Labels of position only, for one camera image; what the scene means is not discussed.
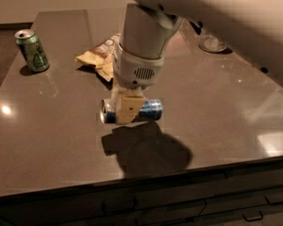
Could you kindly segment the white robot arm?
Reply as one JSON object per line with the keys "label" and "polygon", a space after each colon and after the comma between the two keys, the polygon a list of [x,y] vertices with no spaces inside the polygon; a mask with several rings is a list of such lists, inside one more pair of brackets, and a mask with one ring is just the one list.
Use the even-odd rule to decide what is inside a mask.
{"label": "white robot arm", "polygon": [[283,87],[283,0],[133,0],[113,61],[116,123],[138,115],[142,91],[157,82],[164,51],[184,19]]}

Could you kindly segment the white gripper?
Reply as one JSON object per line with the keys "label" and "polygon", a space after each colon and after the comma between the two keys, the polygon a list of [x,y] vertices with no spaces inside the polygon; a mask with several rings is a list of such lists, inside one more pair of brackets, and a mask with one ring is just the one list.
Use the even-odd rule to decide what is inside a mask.
{"label": "white gripper", "polygon": [[[131,55],[120,44],[116,45],[113,59],[114,79],[122,88],[145,89],[157,83],[164,58],[147,59]],[[111,92],[111,101],[116,111],[116,123],[125,125],[133,122],[145,102],[143,95],[121,94],[121,88],[115,84]]]}

